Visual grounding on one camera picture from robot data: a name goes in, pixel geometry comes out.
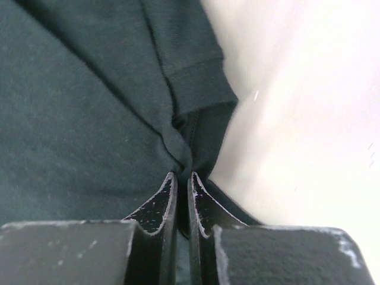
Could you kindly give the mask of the black t-shirt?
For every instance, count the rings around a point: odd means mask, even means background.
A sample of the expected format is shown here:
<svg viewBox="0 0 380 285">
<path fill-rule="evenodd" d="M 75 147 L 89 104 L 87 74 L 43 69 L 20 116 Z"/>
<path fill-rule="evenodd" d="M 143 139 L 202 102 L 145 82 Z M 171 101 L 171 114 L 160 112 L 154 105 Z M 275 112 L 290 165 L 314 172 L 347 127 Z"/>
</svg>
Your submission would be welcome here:
<svg viewBox="0 0 380 285">
<path fill-rule="evenodd" d="M 1 223 L 117 220 L 210 191 L 237 105 L 200 1 L 1 2 Z"/>
</svg>

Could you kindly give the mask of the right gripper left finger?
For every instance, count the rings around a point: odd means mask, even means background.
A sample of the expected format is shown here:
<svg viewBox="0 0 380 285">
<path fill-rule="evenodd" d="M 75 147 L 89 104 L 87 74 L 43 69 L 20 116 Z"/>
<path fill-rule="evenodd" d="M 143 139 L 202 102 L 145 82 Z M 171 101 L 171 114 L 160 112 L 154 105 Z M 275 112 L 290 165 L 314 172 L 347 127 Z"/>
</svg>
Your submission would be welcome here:
<svg viewBox="0 0 380 285">
<path fill-rule="evenodd" d="M 177 180 L 123 220 L 1 227 L 2 284 L 174 284 Z"/>
</svg>

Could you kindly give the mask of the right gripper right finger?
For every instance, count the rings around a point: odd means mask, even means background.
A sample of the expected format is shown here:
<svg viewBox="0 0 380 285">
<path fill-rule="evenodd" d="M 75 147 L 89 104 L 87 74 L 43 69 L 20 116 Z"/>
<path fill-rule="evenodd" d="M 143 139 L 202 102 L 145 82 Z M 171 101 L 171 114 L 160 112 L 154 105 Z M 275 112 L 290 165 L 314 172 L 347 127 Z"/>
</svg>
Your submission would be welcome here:
<svg viewBox="0 0 380 285">
<path fill-rule="evenodd" d="M 372 284 L 354 240 L 332 227 L 248 225 L 188 181 L 192 284 Z"/>
</svg>

